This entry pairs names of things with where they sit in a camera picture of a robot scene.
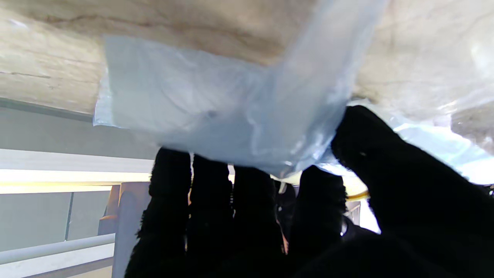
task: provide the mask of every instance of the plastic bag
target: plastic bag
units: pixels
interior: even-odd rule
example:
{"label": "plastic bag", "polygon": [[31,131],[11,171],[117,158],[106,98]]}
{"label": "plastic bag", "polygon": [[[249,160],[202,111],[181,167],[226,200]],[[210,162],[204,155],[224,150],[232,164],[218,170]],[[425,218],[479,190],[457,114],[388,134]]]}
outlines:
{"label": "plastic bag", "polygon": [[[455,134],[449,127],[411,121],[403,116],[390,114],[368,100],[352,101],[349,105],[369,108],[403,140],[449,165],[470,182],[479,185],[494,183],[491,171],[494,169],[494,157],[472,141]],[[340,176],[355,176],[341,166],[330,151],[324,154],[318,167]]]}
{"label": "plastic bag", "polygon": [[385,3],[324,1],[272,67],[107,37],[109,86],[101,86],[94,123],[287,177],[327,149]]}

